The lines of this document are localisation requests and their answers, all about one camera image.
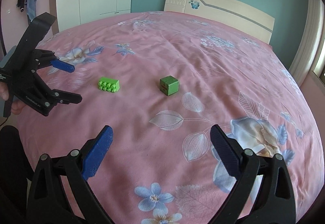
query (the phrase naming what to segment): cable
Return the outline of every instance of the cable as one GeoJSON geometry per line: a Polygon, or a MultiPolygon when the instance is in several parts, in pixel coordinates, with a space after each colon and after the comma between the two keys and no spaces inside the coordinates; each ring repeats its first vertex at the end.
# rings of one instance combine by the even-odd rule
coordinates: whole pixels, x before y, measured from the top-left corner
{"type": "Polygon", "coordinates": [[[0,125],[0,127],[5,124],[8,121],[9,117],[6,118],[6,120],[0,125]]]}

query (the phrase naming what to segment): black pants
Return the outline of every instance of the black pants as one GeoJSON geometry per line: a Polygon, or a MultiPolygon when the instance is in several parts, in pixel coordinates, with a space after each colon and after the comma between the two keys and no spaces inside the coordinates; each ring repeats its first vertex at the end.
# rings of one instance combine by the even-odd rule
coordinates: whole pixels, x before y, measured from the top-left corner
{"type": "Polygon", "coordinates": [[[17,220],[25,223],[27,178],[32,180],[33,174],[18,130],[3,127],[0,131],[0,219],[6,220],[4,223],[17,223],[17,220]]]}

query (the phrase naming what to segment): human hand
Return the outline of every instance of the human hand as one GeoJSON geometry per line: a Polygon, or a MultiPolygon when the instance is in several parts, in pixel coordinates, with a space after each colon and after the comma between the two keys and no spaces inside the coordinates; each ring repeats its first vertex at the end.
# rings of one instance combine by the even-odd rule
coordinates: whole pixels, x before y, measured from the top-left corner
{"type": "MultiPolygon", "coordinates": [[[[0,97],[7,101],[9,99],[9,91],[8,91],[8,86],[6,83],[0,82],[0,97]]],[[[22,101],[18,100],[15,102],[12,102],[11,105],[11,112],[14,115],[19,115],[22,112],[22,109],[26,106],[25,103],[22,101]]]]}

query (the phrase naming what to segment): pink bedspread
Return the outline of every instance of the pink bedspread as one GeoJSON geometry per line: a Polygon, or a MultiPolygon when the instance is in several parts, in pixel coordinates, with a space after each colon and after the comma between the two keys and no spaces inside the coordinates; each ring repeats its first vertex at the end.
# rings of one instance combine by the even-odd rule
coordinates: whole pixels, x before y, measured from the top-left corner
{"type": "Polygon", "coordinates": [[[67,155],[111,126],[113,144],[88,182],[117,224],[211,219],[235,182],[209,140],[214,124],[243,148],[284,156],[297,220],[323,186],[323,149],[311,111],[272,48],[247,34],[186,14],[146,12],[63,31],[41,48],[76,70],[47,68],[40,76],[83,100],[59,104],[48,117],[25,108],[18,127],[26,154],[35,168],[41,154],[67,155]],[[159,90],[168,75],[180,82],[171,96],[159,90]],[[99,90],[102,76],[119,79],[121,89],[99,90]]]}

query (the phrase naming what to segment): green cube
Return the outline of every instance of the green cube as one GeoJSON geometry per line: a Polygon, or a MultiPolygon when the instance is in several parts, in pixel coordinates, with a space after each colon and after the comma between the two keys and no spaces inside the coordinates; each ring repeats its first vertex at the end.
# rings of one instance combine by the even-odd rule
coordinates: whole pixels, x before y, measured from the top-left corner
{"type": "Polygon", "coordinates": [[[170,96],[178,92],[178,85],[179,81],[176,78],[172,76],[167,76],[160,79],[159,88],[160,91],[163,92],[165,95],[170,96]]]}
{"type": "Polygon", "coordinates": [[[120,81],[116,79],[102,77],[98,82],[98,86],[100,90],[115,93],[120,89],[120,81]]]}

